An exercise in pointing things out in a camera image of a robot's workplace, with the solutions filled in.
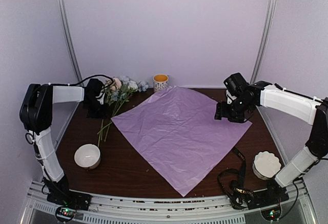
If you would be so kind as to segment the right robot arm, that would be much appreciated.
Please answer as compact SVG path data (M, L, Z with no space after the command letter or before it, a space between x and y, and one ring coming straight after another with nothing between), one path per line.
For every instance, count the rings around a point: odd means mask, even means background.
M287 187L327 157L327 99L306 96L263 80L250 84L240 73L231 74L223 83L224 100L217 103L214 118L245 124L259 112L278 147L280 167L272 176L265 176L251 165L251 172L265 184L264 189L252 191L245 186L246 158L233 148L241 166L219 173L219 186L237 210L287 201Z

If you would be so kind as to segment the pink fake flower stem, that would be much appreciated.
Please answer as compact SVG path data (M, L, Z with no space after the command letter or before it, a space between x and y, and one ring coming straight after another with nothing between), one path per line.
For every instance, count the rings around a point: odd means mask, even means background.
M109 108L109 118L108 122L106 122L106 119L103 119L101 121L100 131L98 134L98 139L102 141L103 139L103 133L104 130L109 130L109 126L112 123L111 118L116 116L121 109L121 106L123 104L121 100L121 88L122 88L122 82L119 78L114 77L111 82L106 82L105 85L105 105L107 105L107 108Z

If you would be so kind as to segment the purple pink wrapping paper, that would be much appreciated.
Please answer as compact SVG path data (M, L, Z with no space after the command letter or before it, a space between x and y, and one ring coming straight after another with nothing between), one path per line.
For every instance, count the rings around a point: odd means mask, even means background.
M251 122L214 118L216 101L197 91L168 87L113 117L133 148L182 196L231 151Z

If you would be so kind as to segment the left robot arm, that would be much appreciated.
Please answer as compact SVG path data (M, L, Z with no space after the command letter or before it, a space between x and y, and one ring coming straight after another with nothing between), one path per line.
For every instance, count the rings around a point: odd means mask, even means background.
M40 163L43 180L48 188L47 201L70 209L87 210L91 195L69 189L52 142L51 125L53 105L82 103L90 118L104 118L105 85L91 76L86 87L80 84L30 84L19 112L19 118L27 131L25 138L34 147L36 160Z

